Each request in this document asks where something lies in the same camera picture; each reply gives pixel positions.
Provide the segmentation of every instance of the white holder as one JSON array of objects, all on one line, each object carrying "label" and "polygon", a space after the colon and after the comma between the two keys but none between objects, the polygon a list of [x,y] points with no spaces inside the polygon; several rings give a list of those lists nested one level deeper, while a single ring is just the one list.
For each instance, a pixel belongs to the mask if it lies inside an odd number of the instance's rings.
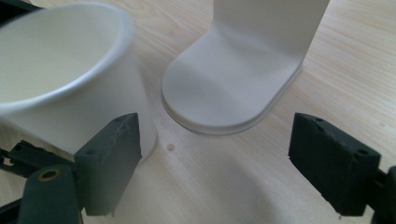
[{"label": "white holder", "polygon": [[209,31],[163,76],[163,103],[207,134],[259,122],[301,71],[329,0],[214,0]]}]

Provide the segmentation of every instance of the wood grain surface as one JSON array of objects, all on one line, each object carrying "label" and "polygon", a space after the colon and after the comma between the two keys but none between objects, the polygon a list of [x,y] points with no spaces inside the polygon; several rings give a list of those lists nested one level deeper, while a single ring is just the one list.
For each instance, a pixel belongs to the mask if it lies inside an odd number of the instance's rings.
[{"label": "wood grain surface", "polygon": [[[70,0],[32,0],[54,7]],[[396,1],[331,0],[303,72],[255,127],[238,134],[192,133],[163,108],[161,81],[176,56],[205,33],[212,0],[108,0],[135,20],[139,58],[158,144],[135,170],[115,217],[86,223],[370,223],[339,217],[290,163],[294,113],[321,117],[396,165]],[[21,139],[61,150],[0,122],[0,147]],[[0,172],[0,204],[21,197],[24,180]]]}]

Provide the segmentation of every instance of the black mechanical part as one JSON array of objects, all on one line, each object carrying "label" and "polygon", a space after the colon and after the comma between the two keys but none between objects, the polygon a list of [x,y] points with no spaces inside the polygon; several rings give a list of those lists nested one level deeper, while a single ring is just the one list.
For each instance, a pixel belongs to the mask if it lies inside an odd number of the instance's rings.
[{"label": "black mechanical part", "polygon": [[37,170],[56,164],[65,164],[74,168],[74,163],[58,157],[44,148],[35,147],[26,141],[20,141],[10,152],[1,149],[0,169],[14,175],[29,177]]},{"label": "black mechanical part", "polygon": [[75,154],[78,197],[87,215],[114,212],[141,159],[137,114],[112,120]]},{"label": "black mechanical part", "polygon": [[[25,141],[10,152],[0,152],[1,170],[29,178],[22,200],[0,207],[1,223],[79,224],[82,220],[75,213],[84,207],[88,216],[114,213],[142,158],[138,116],[129,114],[109,122],[76,153],[76,163]],[[65,218],[64,211],[71,217]],[[67,222],[50,222],[57,218]]]},{"label": "black mechanical part", "polygon": [[342,216],[362,216],[366,204],[373,223],[396,223],[396,169],[380,171],[381,155],[326,120],[295,114],[290,160]]},{"label": "black mechanical part", "polygon": [[18,224],[39,223],[82,223],[70,166],[49,166],[27,179]]},{"label": "black mechanical part", "polygon": [[0,27],[27,13],[39,10],[31,4],[20,0],[0,0]]},{"label": "black mechanical part", "polygon": [[0,207],[0,221],[3,224],[16,224],[20,213],[21,199]]}]

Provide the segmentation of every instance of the curved white plastic piece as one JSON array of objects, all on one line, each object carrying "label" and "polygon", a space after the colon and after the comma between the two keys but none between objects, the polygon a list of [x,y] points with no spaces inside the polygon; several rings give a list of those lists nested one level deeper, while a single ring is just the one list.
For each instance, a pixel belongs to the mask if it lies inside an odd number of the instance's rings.
[{"label": "curved white plastic piece", "polygon": [[143,158],[157,130],[119,8],[74,3],[0,29],[0,116],[75,153],[111,120],[138,113]]},{"label": "curved white plastic piece", "polygon": [[259,122],[300,72],[329,0],[214,0],[209,31],[163,76],[163,103],[207,134]]}]

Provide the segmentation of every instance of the white paper cup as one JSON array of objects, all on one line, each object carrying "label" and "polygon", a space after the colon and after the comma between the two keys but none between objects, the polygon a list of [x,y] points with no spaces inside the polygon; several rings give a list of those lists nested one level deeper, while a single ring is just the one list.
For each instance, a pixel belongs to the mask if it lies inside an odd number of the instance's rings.
[{"label": "white paper cup", "polygon": [[138,113],[142,155],[157,130],[129,15],[99,3],[42,9],[0,28],[0,116],[75,153],[112,119]]}]

